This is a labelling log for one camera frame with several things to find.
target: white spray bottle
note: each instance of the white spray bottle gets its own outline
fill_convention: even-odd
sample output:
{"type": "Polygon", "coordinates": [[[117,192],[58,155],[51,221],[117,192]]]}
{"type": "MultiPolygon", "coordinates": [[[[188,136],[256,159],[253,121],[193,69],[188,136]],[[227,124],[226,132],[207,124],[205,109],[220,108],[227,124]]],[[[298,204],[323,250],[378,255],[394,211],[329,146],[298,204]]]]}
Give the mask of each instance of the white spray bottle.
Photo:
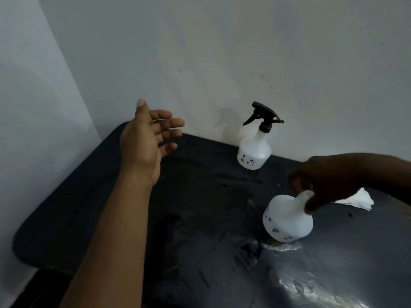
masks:
{"type": "Polygon", "coordinates": [[[240,142],[237,160],[246,169],[257,170],[263,166],[271,155],[271,147],[266,139],[268,133],[270,133],[272,124],[284,123],[284,121],[281,120],[274,111],[263,104],[255,101],[252,106],[255,108],[254,113],[243,125],[247,125],[258,118],[262,118],[264,121],[260,124],[257,133],[253,137],[244,138],[240,142]]]}
{"type": "Polygon", "coordinates": [[[304,211],[311,190],[301,192],[296,198],[290,195],[274,197],[263,215],[265,230],[280,242],[292,242],[307,236],[313,227],[311,215],[304,211]]]}

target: fingernail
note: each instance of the fingernail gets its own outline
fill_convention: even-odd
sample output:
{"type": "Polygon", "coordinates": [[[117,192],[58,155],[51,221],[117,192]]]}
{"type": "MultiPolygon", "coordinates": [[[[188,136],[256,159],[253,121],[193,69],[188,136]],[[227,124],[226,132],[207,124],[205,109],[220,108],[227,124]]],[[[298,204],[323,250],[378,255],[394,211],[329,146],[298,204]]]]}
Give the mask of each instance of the fingernail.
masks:
{"type": "Polygon", "coordinates": [[[137,107],[141,107],[145,104],[146,102],[142,99],[137,100],[137,107]]]}

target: person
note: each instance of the person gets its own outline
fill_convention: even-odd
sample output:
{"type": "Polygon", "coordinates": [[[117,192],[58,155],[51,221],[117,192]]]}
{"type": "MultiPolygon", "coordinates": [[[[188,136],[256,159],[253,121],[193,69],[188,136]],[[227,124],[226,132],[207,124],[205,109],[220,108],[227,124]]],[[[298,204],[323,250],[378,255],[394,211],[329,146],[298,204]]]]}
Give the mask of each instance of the person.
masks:
{"type": "MultiPolygon", "coordinates": [[[[141,307],[148,202],[161,159],[177,149],[184,121],[137,102],[134,119],[121,134],[122,164],[90,247],[60,308],[141,307]]],[[[410,202],[411,163],[388,155],[342,154],[312,157],[289,176],[291,189],[314,191],[306,210],[371,187],[410,202]]]]}

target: forearm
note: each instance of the forearm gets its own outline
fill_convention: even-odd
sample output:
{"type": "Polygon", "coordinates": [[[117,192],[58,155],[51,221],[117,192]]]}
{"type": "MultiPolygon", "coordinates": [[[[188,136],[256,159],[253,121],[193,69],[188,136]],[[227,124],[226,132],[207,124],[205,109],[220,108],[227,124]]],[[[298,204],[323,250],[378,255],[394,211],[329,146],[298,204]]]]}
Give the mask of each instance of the forearm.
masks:
{"type": "Polygon", "coordinates": [[[411,162],[390,155],[364,154],[360,169],[364,187],[411,205],[411,162]]]}
{"type": "Polygon", "coordinates": [[[141,305],[151,186],[137,172],[120,173],[60,307],[141,305]]]}

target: white paper towel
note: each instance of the white paper towel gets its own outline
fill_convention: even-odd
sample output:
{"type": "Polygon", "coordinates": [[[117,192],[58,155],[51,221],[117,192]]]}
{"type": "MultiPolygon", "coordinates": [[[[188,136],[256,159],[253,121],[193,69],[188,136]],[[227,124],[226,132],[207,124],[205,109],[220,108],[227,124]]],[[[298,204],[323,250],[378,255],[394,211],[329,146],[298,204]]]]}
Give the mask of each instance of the white paper towel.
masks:
{"type": "Polygon", "coordinates": [[[371,211],[371,206],[374,204],[374,201],[369,196],[369,193],[364,188],[361,188],[355,195],[344,200],[335,201],[334,203],[352,205],[353,207],[371,211]]]}

